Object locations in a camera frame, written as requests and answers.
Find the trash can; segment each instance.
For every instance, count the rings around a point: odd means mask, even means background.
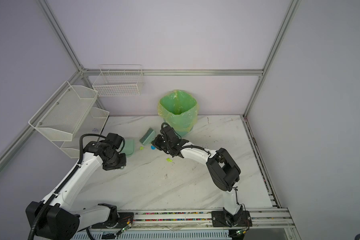
[[[158,115],[183,137],[197,122],[199,104],[191,94],[174,90],[160,99],[157,110]]]

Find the white wire basket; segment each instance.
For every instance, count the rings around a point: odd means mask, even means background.
[[[84,86],[68,88],[33,126],[49,141],[72,141],[97,99],[97,91]]]
[[[95,133],[100,134],[104,128],[104,125],[108,119],[109,112],[102,110],[100,108],[91,108],[89,114],[85,118],[81,127],[77,131],[75,137],[72,141],[65,141],[59,146],[57,143],[54,144],[59,147],[65,154],[67,154],[70,158],[78,158],[79,157],[79,140],[83,134],[87,133]],[[97,141],[99,137],[95,136],[87,136],[83,138],[83,146],[85,147],[91,141]]]
[[[138,96],[144,86],[141,65],[99,65],[100,75],[92,85],[101,97]]]

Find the white marble table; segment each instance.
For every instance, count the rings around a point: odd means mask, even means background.
[[[158,116],[109,117],[102,134],[134,138],[135,152],[123,170],[96,170],[72,210],[102,202],[120,210],[222,208],[222,191],[214,185],[206,165],[152,150],[150,144],[139,149],[140,137],[149,127],[158,134],[162,122]],[[241,169],[239,202],[247,209],[272,207],[240,116],[199,116],[184,139],[208,149],[225,148]]]

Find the yellow plastic bag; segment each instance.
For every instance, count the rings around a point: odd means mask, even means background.
[[[197,122],[199,104],[191,94],[174,90],[160,99],[157,110],[160,117],[184,136]]]

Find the green brush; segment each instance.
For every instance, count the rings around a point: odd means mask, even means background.
[[[150,127],[148,131],[144,134],[142,138],[140,138],[141,144],[144,146],[152,142],[152,140],[155,138],[156,132]]]

